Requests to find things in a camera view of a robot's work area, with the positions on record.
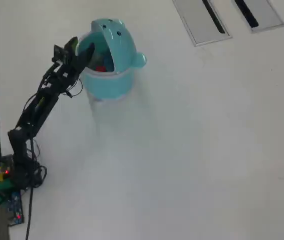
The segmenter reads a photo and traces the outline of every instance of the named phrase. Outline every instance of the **cartoon face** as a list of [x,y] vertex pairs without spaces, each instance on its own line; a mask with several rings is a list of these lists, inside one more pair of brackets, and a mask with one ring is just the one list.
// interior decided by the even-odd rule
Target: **cartoon face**
[[120,73],[130,67],[141,68],[146,57],[136,52],[132,36],[118,19],[98,19],[92,22],[92,31],[103,34],[111,52],[115,72]]

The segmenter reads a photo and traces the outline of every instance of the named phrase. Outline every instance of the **blue trash can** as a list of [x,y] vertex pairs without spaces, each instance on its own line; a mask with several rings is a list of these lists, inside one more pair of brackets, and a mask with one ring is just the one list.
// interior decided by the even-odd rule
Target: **blue trash can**
[[76,54],[95,45],[92,60],[81,74],[84,88],[99,100],[115,100],[132,88],[134,68],[146,64],[132,36],[117,19],[92,21],[91,31],[79,39]]

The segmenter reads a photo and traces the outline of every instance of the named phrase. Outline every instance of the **white tabletop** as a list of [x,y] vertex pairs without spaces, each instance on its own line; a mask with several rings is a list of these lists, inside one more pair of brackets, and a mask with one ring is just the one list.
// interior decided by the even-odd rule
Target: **white tabletop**
[[214,3],[233,38],[194,47],[171,0],[0,0],[3,154],[54,44],[120,18],[148,57],[121,101],[60,98],[31,240],[284,240],[284,27],[251,34]]

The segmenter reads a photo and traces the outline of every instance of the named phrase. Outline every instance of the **table surface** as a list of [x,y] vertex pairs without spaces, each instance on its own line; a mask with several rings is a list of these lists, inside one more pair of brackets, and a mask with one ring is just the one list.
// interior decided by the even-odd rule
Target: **table surface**
[[284,240],[284,27],[251,34],[213,2],[233,38],[194,47],[171,0],[0,0],[3,154],[54,44],[119,18],[148,57],[120,101],[60,98],[37,136],[31,240]]

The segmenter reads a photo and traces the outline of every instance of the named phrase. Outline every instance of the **metal cover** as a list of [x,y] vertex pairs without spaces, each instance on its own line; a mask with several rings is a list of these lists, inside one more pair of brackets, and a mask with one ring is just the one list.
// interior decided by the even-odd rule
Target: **metal cover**
[[195,46],[231,37],[209,0],[173,2]]
[[233,0],[252,32],[284,26],[268,0]]

